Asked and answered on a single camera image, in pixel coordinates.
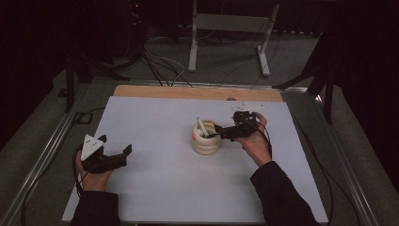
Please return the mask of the dark metal stand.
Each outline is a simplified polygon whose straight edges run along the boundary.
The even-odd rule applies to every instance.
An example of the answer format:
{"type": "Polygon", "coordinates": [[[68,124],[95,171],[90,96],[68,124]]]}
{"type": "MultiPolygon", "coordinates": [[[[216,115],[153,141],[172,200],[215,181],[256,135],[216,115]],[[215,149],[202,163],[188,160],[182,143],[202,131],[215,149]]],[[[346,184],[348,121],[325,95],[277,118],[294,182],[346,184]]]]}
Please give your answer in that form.
{"type": "Polygon", "coordinates": [[[273,89],[288,89],[291,86],[312,77],[311,84],[307,88],[310,96],[317,96],[322,89],[325,90],[323,114],[326,121],[332,124],[331,108],[334,87],[334,71],[332,67],[332,54],[330,50],[331,35],[323,32],[320,35],[302,73],[282,84],[274,85],[273,89]]]}
{"type": "Polygon", "coordinates": [[[75,102],[75,88],[74,88],[74,76],[80,79],[83,83],[90,83],[93,76],[90,73],[89,68],[94,68],[107,76],[119,80],[128,81],[127,77],[121,76],[115,73],[113,70],[106,68],[99,61],[87,56],[84,53],[69,52],[66,54],[66,108],[65,111],[69,112],[75,102]]]}

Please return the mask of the cream ringed pen holder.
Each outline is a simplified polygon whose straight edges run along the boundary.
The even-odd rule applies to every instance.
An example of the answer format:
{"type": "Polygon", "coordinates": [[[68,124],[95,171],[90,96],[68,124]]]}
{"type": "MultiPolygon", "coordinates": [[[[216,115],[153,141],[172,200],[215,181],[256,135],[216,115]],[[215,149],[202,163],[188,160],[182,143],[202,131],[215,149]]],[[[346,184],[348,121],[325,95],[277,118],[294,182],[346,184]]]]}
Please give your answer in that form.
{"type": "MultiPolygon", "coordinates": [[[[214,124],[216,124],[215,121],[211,120],[202,120],[202,121],[209,135],[216,134],[216,130],[214,128],[214,124]]],[[[220,136],[217,135],[216,137],[212,138],[204,138],[201,135],[202,132],[199,129],[198,123],[196,122],[196,124],[192,129],[192,134],[191,134],[192,147],[194,151],[202,155],[211,155],[216,153],[219,150],[221,144],[220,136]]]]}

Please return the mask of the person's left hand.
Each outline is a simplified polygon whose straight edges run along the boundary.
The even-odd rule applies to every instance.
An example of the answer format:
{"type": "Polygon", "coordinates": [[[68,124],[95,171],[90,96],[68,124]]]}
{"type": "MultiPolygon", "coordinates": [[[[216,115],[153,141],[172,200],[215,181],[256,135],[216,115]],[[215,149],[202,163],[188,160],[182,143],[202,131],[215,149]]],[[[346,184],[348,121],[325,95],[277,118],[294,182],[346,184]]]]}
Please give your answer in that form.
{"type": "Polygon", "coordinates": [[[77,152],[75,163],[79,170],[79,178],[81,179],[81,187],[84,191],[106,191],[112,170],[100,174],[92,174],[83,169],[81,161],[81,150],[77,152]]]}

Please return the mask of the white table mat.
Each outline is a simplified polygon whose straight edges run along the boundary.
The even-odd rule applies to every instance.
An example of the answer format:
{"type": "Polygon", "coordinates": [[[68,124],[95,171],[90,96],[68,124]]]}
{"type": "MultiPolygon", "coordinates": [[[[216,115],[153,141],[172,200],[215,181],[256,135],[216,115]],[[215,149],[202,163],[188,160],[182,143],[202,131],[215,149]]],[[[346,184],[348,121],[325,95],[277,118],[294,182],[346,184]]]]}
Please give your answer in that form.
{"type": "Polygon", "coordinates": [[[223,127],[233,124],[238,109],[267,119],[272,157],[310,205],[316,220],[327,213],[284,102],[109,98],[97,128],[106,136],[104,152],[133,151],[116,169],[108,191],[119,196],[119,215],[132,223],[261,224],[260,200],[249,178],[257,169],[237,142],[224,140],[219,150],[202,155],[192,147],[198,119],[223,127]]]}

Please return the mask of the person's right hand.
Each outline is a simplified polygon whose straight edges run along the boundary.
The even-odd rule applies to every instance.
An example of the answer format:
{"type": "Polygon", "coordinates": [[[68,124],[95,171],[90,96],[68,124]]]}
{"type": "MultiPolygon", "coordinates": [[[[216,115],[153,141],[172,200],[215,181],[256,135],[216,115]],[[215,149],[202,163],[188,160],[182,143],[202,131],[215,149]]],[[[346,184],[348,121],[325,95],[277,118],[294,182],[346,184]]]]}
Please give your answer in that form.
{"type": "Polygon", "coordinates": [[[267,119],[259,112],[256,113],[258,129],[249,137],[236,139],[242,145],[242,149],[252,158],[254,163],[261,167],[272,161],[269,151],[268,138],[265,134],[267,119]]]}

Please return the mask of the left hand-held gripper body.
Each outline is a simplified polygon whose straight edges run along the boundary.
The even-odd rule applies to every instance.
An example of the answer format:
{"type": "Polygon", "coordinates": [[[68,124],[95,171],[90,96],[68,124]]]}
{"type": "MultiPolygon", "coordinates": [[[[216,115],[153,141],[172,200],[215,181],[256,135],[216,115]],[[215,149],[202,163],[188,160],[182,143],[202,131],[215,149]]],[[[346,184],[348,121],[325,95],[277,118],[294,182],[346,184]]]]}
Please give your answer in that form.
{"type": "Polygon", "coordinates": [[[95,137],[85,135],[81,149],[81,161],[85,171],[100,174],[127,165],[127,156],[124,156],[123,153],[112,156],[105,155],[104,144],[105,142],[95,137]]]}

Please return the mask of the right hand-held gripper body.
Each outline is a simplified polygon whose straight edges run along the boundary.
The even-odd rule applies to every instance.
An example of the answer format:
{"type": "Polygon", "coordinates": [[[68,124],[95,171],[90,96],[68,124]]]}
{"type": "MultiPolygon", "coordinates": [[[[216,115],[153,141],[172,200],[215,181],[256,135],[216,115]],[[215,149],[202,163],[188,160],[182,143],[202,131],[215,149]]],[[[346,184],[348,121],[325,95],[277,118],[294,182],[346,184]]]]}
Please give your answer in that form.
{"type": "Polygon", "coordinates": [[[264,109],[263,104],[241,103],[239,106],[233,107],[232,119],[234,126],[223,129],[223,137],[226,139],[236,139],[239,137],[249,137],[258,129],[256,111],[264,109]]]}

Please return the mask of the aluminium rail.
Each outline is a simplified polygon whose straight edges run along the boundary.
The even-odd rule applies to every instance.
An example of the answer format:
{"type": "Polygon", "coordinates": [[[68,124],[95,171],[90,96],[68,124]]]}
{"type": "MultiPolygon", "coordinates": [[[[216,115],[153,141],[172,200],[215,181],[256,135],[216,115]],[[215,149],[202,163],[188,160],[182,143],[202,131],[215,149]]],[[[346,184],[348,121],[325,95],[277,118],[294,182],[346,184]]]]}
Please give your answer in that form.
{"type": "Polygon", "coordinates": [[[361,185],[359,184],[358,178],[355,172],[350,166],[349,160],[345,154],[345,149],[340,143],[339,138],[331,124],[327,122],[324,116],[324,101],[319,95],[312,97],[314,101],[318,115],[322,118],[322,124],[327,131],[327,136],[332,142],[333,153],[337,159],[339,168],[343,174],[343,178],[346,181],[348,189],[351,194],[351,199],[353,201],[355,210],[359,216],[359,221],[361,226],[379,226],[375,213],[372,210],[365,193],[361,185]]]}
{"type": "Polygon", "coordinates": [[[74,94],[75,101],[67,112],[62,115],[55,131],[47,140],[45,147],[40,151],[37,160],[26,174],[20,188],[13,196],[13,200],[8,206],[5,214],[0,218],[0,226],[17,226],[20,218],[24,216],[25,206],[31,196],[31,193],[36,188],[40,177],[47,171],[59,152],[62,142],[67,137],[72,128],[72,122],[77,106],[85,97],[89,85],[82,85],[74,94]]]}

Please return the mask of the white metal stand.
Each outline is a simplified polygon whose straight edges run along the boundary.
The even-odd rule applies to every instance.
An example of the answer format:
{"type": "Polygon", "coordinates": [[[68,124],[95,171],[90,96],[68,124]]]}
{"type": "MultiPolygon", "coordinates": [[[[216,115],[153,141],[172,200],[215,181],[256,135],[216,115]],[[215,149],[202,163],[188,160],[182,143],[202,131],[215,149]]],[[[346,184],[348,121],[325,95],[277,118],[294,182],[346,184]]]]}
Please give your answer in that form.
{"type": "Polygon", "coordinates": [[[262,76],[269,76],[269,60],[266,57],[265,51],[279,12],[280,3],[274,3],[272,5],[269,15],[265,17],[254,17],[201,13],[198,12],[198,1],[199,0],[192,0],[192,34],[188,70],[193,73],[197,69],[199,48],[197,43],[197,34],[199,30],[247,32],[264,34],[263,42],[261,45],[257,46],[256,51],[260,62],[262,76]]]}

